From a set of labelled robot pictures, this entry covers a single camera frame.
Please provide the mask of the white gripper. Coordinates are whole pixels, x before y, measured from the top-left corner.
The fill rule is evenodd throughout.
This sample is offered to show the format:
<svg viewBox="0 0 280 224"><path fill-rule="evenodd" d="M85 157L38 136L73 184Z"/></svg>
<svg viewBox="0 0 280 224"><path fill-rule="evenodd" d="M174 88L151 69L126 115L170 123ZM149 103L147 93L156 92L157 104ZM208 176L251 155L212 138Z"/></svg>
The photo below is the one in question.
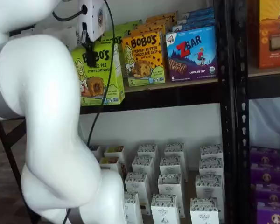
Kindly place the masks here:
<svg viewBox="0 0 280 224"><path fill-rule="evenodd" d="M86 50L86 63L96 66L94 42L105 32L107 10L103 0L79 0L82 14L78 16L79 38Z"/></svg>

